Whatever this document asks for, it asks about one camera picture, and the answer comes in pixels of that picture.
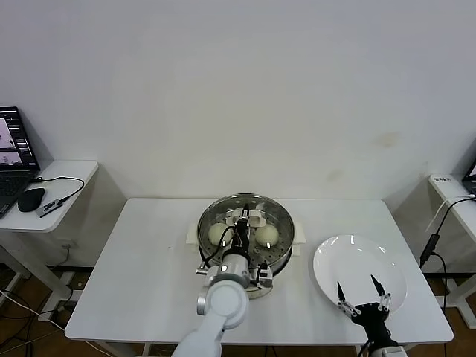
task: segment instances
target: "laptop screen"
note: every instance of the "laptop screen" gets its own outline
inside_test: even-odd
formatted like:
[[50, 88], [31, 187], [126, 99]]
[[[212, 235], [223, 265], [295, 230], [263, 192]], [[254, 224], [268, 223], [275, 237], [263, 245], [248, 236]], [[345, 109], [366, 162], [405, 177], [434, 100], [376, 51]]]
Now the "laptop screen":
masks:
[[38, 167], [16, 107], [0, 107], [0, 169]]

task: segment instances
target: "white cable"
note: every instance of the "white cable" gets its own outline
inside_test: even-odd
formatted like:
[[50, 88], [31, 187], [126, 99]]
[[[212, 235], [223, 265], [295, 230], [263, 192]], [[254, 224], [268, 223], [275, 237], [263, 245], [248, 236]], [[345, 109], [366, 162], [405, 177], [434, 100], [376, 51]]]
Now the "white cable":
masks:
[[[8, 296], [7, 294], [5, 294], [5, 293], [3, 292], [3, 290], [0, 290], [0, 293], [1, 293], [3, 296], [5, 296], [8, 300], [14, 302], [15, 304], [17, 304], [18, 306], [22, 307], [23, 309], [26, 309], [26, 310], [32, 312], [33, 314], [37, 315], [37, 316], [40, 317], [40, 318], [44, 318], [44, 319], [50, 321], [54, 326], [56, 326], [57, 328], [61, 329], [63, 332], [65, 331], [65, 329], [63, 329], [63, 328], [62, 328], [60, 325], [58, 325], [56, 322], [53, 322], [52, 320], [47, 319], [45, 316], [41, 316], [38, 312], [36, 312], [35, 310], [30, 309], [29, 307], [26, 307], [26, 306], [24, 306], [24, 305], [21, 305], [18, 301], [15, 301], [15, 300], [12, 299], [10, 296]], [[83, 341], [83, 342], [86, 342], [89, 346], [91, 346], [92, 348], [94, 348], [96, 351], [99, 351], [99, 352], [101, 352], [101, 353], [104, 353], [104, 354], [105, 354], [106, 356], [108, 356], [108, 357], [114, 357], [113, 355], [109, 355], [107, 352], [100, 350], [99, 348], [97, 348], [96, 346], [94, 346], [93, 344], [91, 344], [91, 343], [89, 343], [89, 342], [87, 342], [87, 341]]]
[[455, 196], [455, 197], [450, 197], [450, 198], [448, 198], [448, 199], [445, 199], [445, 200], [441, 203], [441, 205], [438, 207], [437, 212], [434, 214], [433, 219], [430, 221], [430, 224], [428, 224], [428, 227], [425, 229], [425, 232], [427, 232], [428, 229], [430, 229], [430, 227], [431, 227], [431, 225], [433, 224], [434, 220], [438, 217], [438, 213], [441, 211], [441, 209], [443, 208], [443, 206], [445, 205], [446, 202], [449, 202], [449, 201], [452, 200], [452, 199], [462, 199], [462, 198], [465, 198], [465, 197], [468, 197], [468, 198], [473, 199], [473, 198], [476, 198], [476, 195], [471, 194], [471, 195], [464, 195], [464, 196]]
[[26, 342], [24, 342], [24, 343], [22, 343], [22, 344], [17, 344], [15, 347], [12, 347], [12, 348], [10, 348], [10, 349], [8, 349], [8, 350], [6, 350], [6, 351], [1, 352], [0, 355], [4, 355], [5, 353], [8, 353], [8, 352], [13, 351], [13, 350], [16, 350], [17, 348], [20, 348], [21, 346], [25, 346], [26, 344], [31, 344], [32, 342], [41, 340], [42, 338], [48, 337], [49, 335], [53, 335], [54, 333], [56, 333], [56, 332], [58, 332], [58, 331], [59, 331], [59, 330], [56, 329], [56, 330], [54, 330], [54, 331], [51, 331], [51, 332], [47, 333], [46, 335], [37, 337], [37, 338], [35, 338], [34, 340], [26, 341]]

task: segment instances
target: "laptop keyboard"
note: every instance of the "laptop keyboard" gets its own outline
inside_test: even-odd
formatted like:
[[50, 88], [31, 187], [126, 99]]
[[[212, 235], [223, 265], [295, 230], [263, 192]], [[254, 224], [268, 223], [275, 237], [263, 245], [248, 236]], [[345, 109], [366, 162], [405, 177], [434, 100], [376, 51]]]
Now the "laptop keyboard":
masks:
[[0, 176], [0, 196], [14, 196], [18, 193], [18, 190], [25, 185], [24, 176]]

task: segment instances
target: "laptop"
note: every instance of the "laptop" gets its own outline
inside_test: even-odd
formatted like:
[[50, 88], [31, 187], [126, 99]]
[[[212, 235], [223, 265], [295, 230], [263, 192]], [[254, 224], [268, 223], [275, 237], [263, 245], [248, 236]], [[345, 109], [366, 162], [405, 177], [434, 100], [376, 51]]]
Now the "laptop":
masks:
[[39, 172], [19, 110], [0, 107], [0, 218]]
[[476, 160], [472, 163], [468, 172], [463, 177], [463, 186], [476, 195]]

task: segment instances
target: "steamed bun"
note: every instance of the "steamed bun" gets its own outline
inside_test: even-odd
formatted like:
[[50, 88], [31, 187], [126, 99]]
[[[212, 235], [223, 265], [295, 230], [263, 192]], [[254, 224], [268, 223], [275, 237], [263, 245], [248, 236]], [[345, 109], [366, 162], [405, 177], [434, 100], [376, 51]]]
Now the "steamed bun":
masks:
[[[225, 223], [215, 223], [212, 225], [208, 231], [208, 239], [210, 240], [210, 243], [213, 245], [218, 245], [218, 243], [220, 243], [220, 238], [222, 238], [222, 234], [227, 227], [228, 226]], [[229, 229], [228, 232], [226, 232], [225, 237], [223, 237], [223, 242], [226, 242], [225, 245], [231, 241], [232, 237], [233, 230]]]
[[279, 233], [273, 225], [265, 225], [264, 227], [259, 227], [256, 229], [255, 237], [256, 241], [262, 247], [268, 248], [266, 243], [269, 243], [269, 246], [272, 247], [276, 245], [279, 240]]

